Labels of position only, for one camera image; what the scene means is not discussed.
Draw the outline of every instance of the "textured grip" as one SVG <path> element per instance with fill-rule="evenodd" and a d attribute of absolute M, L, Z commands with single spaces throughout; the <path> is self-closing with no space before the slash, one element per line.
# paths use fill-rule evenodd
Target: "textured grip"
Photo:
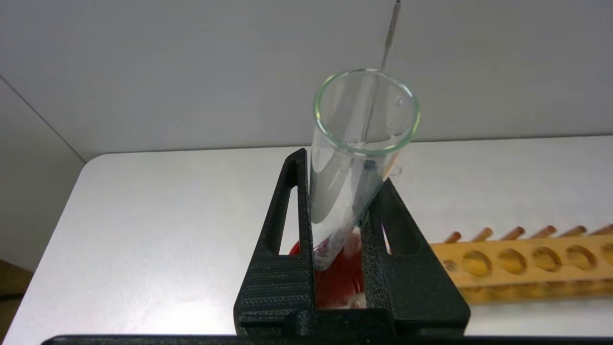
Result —
<path fill-rule="evenodd" d="M 287 203 L 297 186 L 298 255 L 279 255 Z M 239 335 L 281 334 L 285 318 L 314 308 L 313 238 L 308 216 L 307 152 L 300 149 L 283 163 L 256 248 L 234 304 Z"/>

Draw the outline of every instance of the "white wall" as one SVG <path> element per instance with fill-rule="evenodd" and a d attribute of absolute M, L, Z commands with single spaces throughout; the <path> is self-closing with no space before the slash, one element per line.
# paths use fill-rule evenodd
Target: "white wall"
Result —
<path fill-rule="evenodd" d="M 395 37 L 418 140 L 613 133 L 613 1 L 405 0 Z"/>
<path fill-rule="evenodd" d="M 83 165 L 0 79 L 0 259 L 36 269 Z"/>
<path fill-rule="evenodd" d="M 378 66 L 394 0 L 0 4 L 2 74 L 87 160 L 310 142 L 330 74 Z M 404 0 L 389 72 L 420 140 L 613 133 L 613 1 Z"/>
<path fill-rule="evenodd" d="M 318 86 L 379 63 L 393 3 L 8 0 L 0 74 L 88 160 L 306 143 Z"/>

